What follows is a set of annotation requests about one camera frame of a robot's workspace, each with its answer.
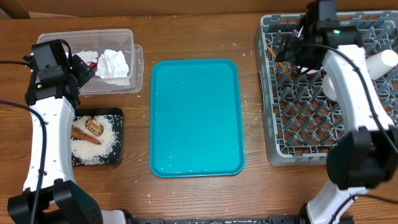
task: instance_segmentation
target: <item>wooden table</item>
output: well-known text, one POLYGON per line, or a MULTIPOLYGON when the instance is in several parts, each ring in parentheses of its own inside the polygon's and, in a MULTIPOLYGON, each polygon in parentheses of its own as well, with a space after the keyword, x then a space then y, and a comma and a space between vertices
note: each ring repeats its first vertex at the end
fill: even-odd
MULTIPOLYGON (((73 168, 76 182, 102 209, 128 209, 137 218, 266 217, 296 214, 318 193, 325 166, 275 167, 267 161, 262 94, 253 37, 262 14, 140 16, 0 21, 0 60, 22 60, 40 34, 90 29, 131 29, 144 49, 144 84, 138 94, 81 97, 82 108, 124 111, 123 158, 118 166, 73 168), (149 169, 150 75, 161 60, 229 58, 239 69, 246 165, 232 177, 161 179, 149 169)), ((24 104, 29 69, 0 65, 0 98, 24 104)), ((27 176, 30 115, 0 106, 0 223, 11 223, 9 197, 27 176)), ((373 194, 398 200, 398 175, 373 194)), ((398 208, 371 199, 348 211, 358 223, 397 223, 398 208)))

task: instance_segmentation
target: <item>transparent bin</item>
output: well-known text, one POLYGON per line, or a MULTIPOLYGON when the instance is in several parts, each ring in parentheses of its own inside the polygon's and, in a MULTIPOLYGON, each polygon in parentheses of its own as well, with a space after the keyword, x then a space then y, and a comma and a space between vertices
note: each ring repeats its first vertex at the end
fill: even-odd
POLYGON ((83 30, 42 34, 37 43, 55 39, 68 42, 72 53, 97 51, 98 58, 106 49, 121 50, 129 66, 129 74, 123 78, 100 78, 94 76, 80 89, 81 95, 137 93, 142 88, 144 58, 142 47, 134 45, 134 38, 129 29, 83 30))

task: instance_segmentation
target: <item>plastic crate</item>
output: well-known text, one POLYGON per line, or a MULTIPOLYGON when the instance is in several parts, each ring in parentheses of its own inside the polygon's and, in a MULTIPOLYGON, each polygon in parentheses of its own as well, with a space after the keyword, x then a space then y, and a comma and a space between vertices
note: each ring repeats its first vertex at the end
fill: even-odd
MULTIPOLYGON (((268 51, 277 54, 283 37, 297 35, 303 14, 266 15, 254 38, 257 72, 264 102, 264 135, 268 161, 275 166, 326 164, 329 150, 342 137, 343 116, 338 103, 323 93, 325 72, 298 76, 296 66, 284 62, 288 76, 268 51)), ((343 26, 356 26, 368 56, 386 49, 398 51, 398 11, 342 12, 343 26)), ((395 125, 398 122, 398 68, 374 87, 395 125)))

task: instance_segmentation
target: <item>blue tray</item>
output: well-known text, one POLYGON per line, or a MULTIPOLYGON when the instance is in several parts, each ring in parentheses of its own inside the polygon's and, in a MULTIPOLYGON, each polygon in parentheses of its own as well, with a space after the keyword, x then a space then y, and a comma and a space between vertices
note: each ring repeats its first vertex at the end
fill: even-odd
POLYGON ((244 167, 238 69, 228 59, 152 69, 149 164, 159 177, 235 175, 244 167))

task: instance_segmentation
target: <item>carrot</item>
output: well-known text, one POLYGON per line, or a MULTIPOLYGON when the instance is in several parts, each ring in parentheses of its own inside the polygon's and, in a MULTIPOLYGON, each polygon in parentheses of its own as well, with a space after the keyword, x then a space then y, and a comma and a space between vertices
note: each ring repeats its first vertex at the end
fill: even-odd
POLYGON ((72 137, 80 139, 80 140, 86 140, 86 141, 89 141, 94 144, 101 144, 97 139, 89 136, 86 133, 83 133, 82 131, 80 131, 77 128, 72 128, 72 137))

